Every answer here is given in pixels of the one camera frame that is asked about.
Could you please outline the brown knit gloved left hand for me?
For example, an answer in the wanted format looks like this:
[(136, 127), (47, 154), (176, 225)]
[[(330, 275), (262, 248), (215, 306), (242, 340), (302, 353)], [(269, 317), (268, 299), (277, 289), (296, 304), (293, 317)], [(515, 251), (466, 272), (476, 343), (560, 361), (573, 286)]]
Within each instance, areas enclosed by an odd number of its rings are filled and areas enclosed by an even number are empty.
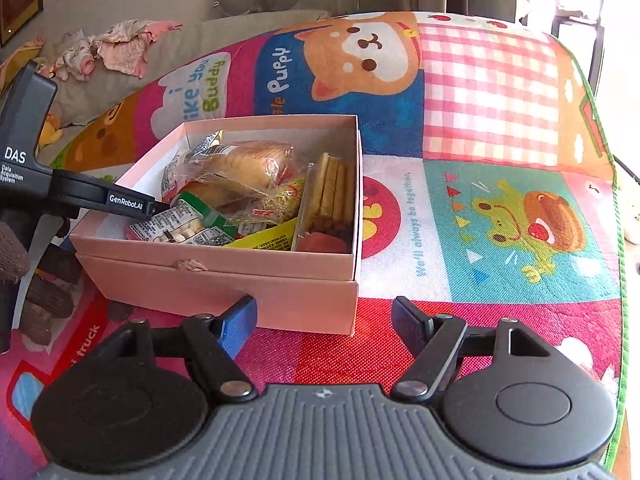
[[(14, 286), (29, 272), (28, 253), (18, 240), (9, 223), (1, 221), (1, 353), (11, 347), (11, 332), (15, 300), (11, 296)], [(52, 322), (69, 318), (75, 304), (70, 291), (46, 280), (42, 274), (61, 280), (65, 285), (76, 285), (81, 276), (81, 265), (76, 256), (65, 248), (50, 244), (43, 252), (39, 266), (30, 274), (28, 287), (18, 323), (18, 329), (34, 344), (47, 346), (52, 341)]]

